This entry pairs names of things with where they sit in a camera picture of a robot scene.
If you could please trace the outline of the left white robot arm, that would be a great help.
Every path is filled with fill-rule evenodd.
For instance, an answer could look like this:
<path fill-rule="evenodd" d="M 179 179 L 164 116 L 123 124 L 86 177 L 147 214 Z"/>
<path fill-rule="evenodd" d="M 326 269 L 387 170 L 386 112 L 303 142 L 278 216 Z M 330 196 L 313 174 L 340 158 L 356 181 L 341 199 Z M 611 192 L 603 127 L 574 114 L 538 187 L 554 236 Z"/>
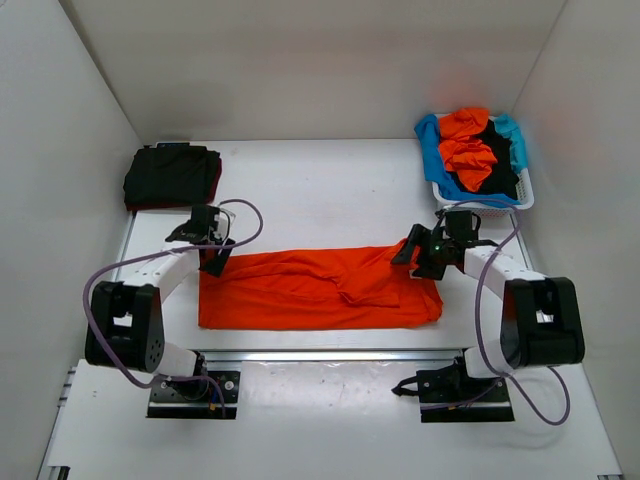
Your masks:
<path fill-rule="evenodd" d="M 162 376 L 163 385 L 188 401 L 207 395 L 210 377 L 203 354 L 165 340 L 162 303 L 189 275 L 222 273 L 235 244 L 234 220 L 221 207 L 193 207 L 166 237 L 162 257 L 144 261 L 123 281 L 99 282 L 91 294 L 94 323 L 124 367 Z"/>

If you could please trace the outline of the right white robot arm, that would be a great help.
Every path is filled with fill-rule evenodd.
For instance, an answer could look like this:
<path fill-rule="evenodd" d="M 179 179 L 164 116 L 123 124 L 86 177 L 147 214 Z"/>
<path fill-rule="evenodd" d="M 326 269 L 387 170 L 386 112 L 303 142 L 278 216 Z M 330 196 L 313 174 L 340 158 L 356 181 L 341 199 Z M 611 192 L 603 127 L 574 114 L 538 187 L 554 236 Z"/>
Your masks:
<path fill-rule="evenodd" d="M 468 210 L 440 211 L 436 226 L 412 226 L 392 258 L 411 265 L 414 279 L 441 280 L 455 267 L 476 280 L 476 292 L 490 291 L 502 302 L 499 335 L 483 336 L 481 301 L 474 301 L 476 344 L 448 367 L 423 371 L 393 388 L 398 396 L 450 390 L 470 400 L 486 381 L 519 369 L 579 364 L 586 346 L 574 283 L 548 277 L 506 255 L 500 245 L 479 237 L 480 217 Z"/>

